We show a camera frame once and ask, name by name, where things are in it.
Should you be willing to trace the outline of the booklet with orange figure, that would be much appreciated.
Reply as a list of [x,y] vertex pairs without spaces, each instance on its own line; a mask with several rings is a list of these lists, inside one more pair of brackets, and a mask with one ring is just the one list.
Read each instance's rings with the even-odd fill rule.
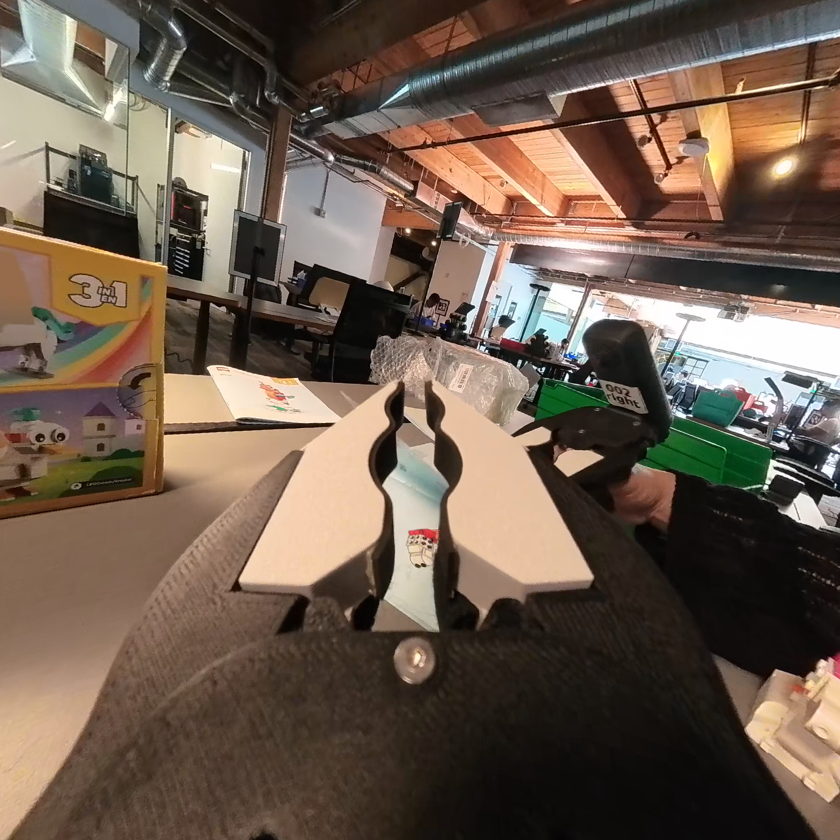
[[276,379],[226,365],[210,365],[207,372],[238,424],[329,426],[340,420],[296,378]]

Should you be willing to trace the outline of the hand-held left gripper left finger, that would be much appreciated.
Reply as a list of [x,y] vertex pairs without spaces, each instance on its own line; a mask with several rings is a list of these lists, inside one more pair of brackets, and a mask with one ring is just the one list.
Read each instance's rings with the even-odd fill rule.
[[404,384],[383,386],[301,452],[238,577],[244,592],[382,599],[394,571],[392,501]]

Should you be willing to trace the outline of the black office chair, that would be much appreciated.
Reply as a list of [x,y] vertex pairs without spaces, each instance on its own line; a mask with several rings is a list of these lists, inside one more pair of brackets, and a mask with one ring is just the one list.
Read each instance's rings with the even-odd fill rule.
[[363,282],[351,285],[329,339],[329,382],[367,382],[379,338],[399,338],[412,305],[413,298],[401,292]]

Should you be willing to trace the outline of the white and red lego model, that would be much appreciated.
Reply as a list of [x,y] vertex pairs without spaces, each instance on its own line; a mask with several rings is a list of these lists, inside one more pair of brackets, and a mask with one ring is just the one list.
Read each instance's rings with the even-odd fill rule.
[[839,657],[805,677],[776,669],[745,728],[750,740],[825,802],[839,796]]

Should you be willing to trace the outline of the person's right forearm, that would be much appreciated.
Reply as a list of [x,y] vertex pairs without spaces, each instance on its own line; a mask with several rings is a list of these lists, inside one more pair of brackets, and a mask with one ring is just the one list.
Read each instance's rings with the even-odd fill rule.
[[636,537],[709,650],[757,676],[804,676],[838,655],[838,535],[744,489],[673,474],[668,530],[635,527]]

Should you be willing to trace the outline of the person's right hand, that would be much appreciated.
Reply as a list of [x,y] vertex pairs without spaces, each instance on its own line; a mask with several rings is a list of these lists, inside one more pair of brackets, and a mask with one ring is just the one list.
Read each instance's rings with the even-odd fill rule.
[[632,468],[627,478],[608,486],[615,514],[626,523],[649,526],[659,532],[669,528],[676,475],[642,465]]

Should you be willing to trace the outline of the monitor on stand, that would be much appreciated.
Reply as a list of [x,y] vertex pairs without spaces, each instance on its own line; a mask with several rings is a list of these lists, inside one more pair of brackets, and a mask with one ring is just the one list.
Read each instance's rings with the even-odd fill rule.
[[261,216],[234,210],[228,274],[242,280],[245,303],[234,319],[228,364],[243,370],[247,364],[250,327],[255,315],[256,288],[260,281],[276,284],[280,275],[287,227]]

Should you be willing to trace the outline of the yellow lego box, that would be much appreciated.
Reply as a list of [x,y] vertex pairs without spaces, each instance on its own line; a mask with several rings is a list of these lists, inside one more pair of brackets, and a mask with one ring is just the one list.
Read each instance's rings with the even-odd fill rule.
[[163,490],[166,282],[2,227],[2,519]]

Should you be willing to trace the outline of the background table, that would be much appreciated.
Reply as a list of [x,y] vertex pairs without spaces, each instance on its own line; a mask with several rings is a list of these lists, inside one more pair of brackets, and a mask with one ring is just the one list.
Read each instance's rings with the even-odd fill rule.
[[198,304],[196,329],[192,339],[192,373],[195,375],[202,375],[207,372],[207,348],[212,307],[223,308],[234,316],[227,364],[240,370],[244,370],[247,366],[253,321],[265,320],[282,323],[295,329],[316,329],[320,330],[321,334],[330,335],[339,320],[337,317],[332,317],[320,311],[270,301],[254,301],[250,297],[211,290],[202,281],[189,280],[178,276],[168,276],[166,296],[168,299],[192,301]]

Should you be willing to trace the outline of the green tote bag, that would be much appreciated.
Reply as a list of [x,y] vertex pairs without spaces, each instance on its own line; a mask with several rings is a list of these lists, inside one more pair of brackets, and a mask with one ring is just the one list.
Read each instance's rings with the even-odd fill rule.
[[718,427],[732,425],[744,407],[740,394],[730,389],[701,389],[691,407],[690,415],[697,421]]

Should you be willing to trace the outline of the green plastic bin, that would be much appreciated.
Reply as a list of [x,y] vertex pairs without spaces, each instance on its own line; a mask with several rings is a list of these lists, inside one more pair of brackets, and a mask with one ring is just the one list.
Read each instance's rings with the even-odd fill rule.
[[[608,406],[600,389],[543,380],[535,402],[537,420],[584,406]],[[714,485],[761,492],[768,481],[771,449],[693,419],[674,419],[664,443],[650,449],[642,466],[702,478]]]

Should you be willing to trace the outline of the bubble wrap package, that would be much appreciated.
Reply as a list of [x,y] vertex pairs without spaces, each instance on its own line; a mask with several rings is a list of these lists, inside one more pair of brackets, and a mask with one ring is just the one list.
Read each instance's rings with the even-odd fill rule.
[[488,353],[409,334],[378,338],[371,352],[370,380],[378,385],[400,381],[406,394],[421,404],[426,383],[438,383],[499,426],[510,423],[533,387],[513,364]]

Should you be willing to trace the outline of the metal ventilation duct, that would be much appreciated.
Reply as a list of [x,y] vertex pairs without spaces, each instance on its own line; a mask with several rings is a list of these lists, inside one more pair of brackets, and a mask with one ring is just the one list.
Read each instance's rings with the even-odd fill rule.
[[307,136],[344,139],[837,39],[834,1],[581,2],[347,91]]

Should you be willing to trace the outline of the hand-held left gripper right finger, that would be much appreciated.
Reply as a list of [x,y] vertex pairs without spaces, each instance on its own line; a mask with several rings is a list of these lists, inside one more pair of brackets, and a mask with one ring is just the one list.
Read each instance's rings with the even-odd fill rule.
[[518,437],[435,381],[425,384],[434,466],[447,484],[434,562],[434,600],[459,595],[477,611],[498,601],[584,592],[594,574]]

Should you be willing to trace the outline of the black ceiling pipe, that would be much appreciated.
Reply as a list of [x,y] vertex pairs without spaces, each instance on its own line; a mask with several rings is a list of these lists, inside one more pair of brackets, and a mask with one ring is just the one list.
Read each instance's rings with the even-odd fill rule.
[[831,90],[837,88],[838,85],[839,69],[836,69],[831,76],[814,77],[811,79],[780,83],[777,85],[755,88],[746,91],[741,90],[730,93],[722,93],[717,96],[706,98],[694,98],[684,101],[674,101],[657,107],[646,106],[642,108],[637,108],[635,110],[612,112],[598,115],[588,115],[577,119],[555,119],[552,121],[542,123],[540,125],[533,125],[530,127],[506,129],[494,132],[487,131],[483,133],[468,135],[461,138],[452,138],[449,140],[427,140],[421,143],[416,143],[413,145],[402,147],[399,149],[399,151],[404,154],[415,151],[434,151],[450,146],[456,146],[461,144],[476,144],[478,142],[484,142],[489,140],[509,139],[532,133],[597,127],[610,123],[625,122],[630,119],[641,119],[659,115],[669,115],[671,113],[678,113],[692,109],[708,108],[721,104],[749,102],[754,99],[787,96],[799,92],[821,91],[825,89]]

